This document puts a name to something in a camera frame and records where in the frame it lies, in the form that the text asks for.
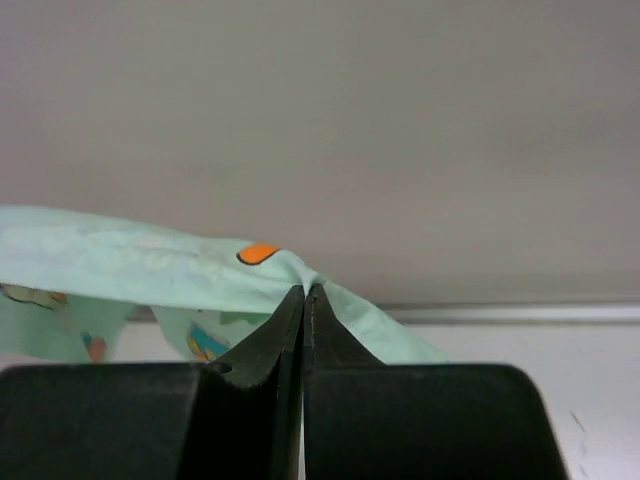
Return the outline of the green cartoon print cloth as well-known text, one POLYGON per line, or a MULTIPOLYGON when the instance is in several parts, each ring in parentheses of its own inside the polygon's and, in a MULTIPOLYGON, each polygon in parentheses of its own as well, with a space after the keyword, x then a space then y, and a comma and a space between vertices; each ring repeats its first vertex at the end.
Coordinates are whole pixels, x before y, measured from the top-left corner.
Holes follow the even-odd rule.
POLYGON ((443 361, 426 340, 288 250, 66 210, 1 210, 5 354, 106 362, 127 321, 147 307, 176 352, 211 361, 261 326, 292 287, 316 285, 339 323, 382 362, 443 361))

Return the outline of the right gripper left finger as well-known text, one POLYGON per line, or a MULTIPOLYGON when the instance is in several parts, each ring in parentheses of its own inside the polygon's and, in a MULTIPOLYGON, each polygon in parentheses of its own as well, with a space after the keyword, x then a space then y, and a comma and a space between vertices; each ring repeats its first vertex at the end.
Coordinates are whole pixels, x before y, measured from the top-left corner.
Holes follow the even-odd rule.
POLYGON ((1 376, 5 479, 294 479, 301 322, 295 286, 207 363, 34 365, 1 376))

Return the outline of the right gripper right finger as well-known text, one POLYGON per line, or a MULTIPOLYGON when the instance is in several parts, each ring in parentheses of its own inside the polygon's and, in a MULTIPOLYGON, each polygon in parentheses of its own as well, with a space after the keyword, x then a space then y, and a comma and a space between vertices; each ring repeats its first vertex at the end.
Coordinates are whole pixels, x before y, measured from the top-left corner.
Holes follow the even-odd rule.
POLYGON ((303 324, 310 479, 564 479, 533 381, 506 364, 388 366, 314 286, 303 324))

